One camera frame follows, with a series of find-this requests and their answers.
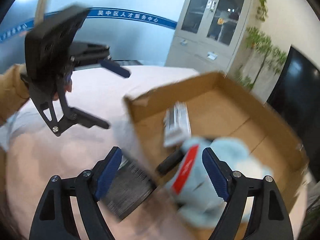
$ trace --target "cabinet glass panel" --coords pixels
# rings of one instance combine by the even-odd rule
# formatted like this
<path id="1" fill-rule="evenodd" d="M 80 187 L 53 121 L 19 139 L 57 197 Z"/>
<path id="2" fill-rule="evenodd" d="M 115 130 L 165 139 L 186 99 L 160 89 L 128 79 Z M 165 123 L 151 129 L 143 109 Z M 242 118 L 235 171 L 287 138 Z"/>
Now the cabinet glass panel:
<path id="1" fill-rule="evenodd" d="M 219 0 L 207 37 L 230 45 L 244 0 Z"/>
<path id="2" fill-rule="evenodd" d="M 190 0 L 181 30 L 197 33 L 208 0 Z"/>

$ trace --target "blue stripe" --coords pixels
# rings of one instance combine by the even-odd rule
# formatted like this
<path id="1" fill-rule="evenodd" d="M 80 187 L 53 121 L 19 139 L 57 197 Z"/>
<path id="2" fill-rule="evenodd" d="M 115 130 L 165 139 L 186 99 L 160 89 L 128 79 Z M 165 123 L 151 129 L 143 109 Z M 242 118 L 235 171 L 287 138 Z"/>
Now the blue stripe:
<path id="1" fill-rule="evenodd" d="M 60 11 L 47 13 L 45 18 L 54 15 Z M 109 7 L 92 7 L 87 18 L 107 18 L 107 19 L 121 19 L 121 20 L 131 20 L 138 22 L 151 23 L 159 25 L 162 27 L 175 29 L 177 22 L 163 18 L 154 14 L 143 13 L 139 11 L 119 9 L 119 8 L 109 8 Z M 0 34 L 0 43 L 6 41 L 7 39 L 23 32 L 32 29 L 34 26 L 33 19 L 29 19 L 15 27 L 10 28 L 4 33 Z"/>

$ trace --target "person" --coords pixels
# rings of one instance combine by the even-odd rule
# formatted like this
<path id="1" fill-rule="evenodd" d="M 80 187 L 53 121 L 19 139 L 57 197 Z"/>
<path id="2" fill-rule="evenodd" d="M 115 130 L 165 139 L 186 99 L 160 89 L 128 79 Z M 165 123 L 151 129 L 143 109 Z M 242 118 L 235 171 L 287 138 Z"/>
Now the person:
<path id="1" fill-rule="evenodd" d="M 29 100 L 28 84 L 20 78 L 25 72 L 25 64 L 15 64 L 0 75 L 0 127 Z M 66 91 L 72 91 L 72 81 L 65 86 Z M 6 203 L 5 159 L 6 152 L 0 146 L 0 235 L 6 236 L 4 239 L 21 239 Z"/>

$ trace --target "yellow sticker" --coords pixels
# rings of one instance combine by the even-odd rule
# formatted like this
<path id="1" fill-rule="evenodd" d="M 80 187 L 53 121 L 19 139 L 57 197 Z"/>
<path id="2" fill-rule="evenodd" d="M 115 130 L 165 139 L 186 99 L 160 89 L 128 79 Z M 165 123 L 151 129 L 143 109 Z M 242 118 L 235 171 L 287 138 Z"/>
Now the yellow sticker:
<path id="1" fill-rule="evenodd" d="M 218 19 L 218 25 L 222 25 L 224 24 L 224 19 L 223 18 L 219 18 Z"/>

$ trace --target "glass cabinet door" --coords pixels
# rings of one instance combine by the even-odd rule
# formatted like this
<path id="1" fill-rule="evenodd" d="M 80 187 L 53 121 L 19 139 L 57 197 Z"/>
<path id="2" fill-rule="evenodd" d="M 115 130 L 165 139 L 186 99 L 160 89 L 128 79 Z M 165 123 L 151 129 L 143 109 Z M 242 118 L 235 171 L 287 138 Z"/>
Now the glass cabinet door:
<path id="1" fill-rule="evenodd" d="M 177 24 L 177 35 L 196 41 L 201 22 L 206 19 L 212 0 L 186 0 Z"/>
<path id="2" fill-rule="evenodd" d="M 232 55 L 244 26 L 251 0 L 213 0 L 208 20 L 201 25 L 202 41 Z"/>
<path id="3" fill-rule="evenodd" d="M 208 0 L 190 0 L 181 30 L 197 33 Z"/>

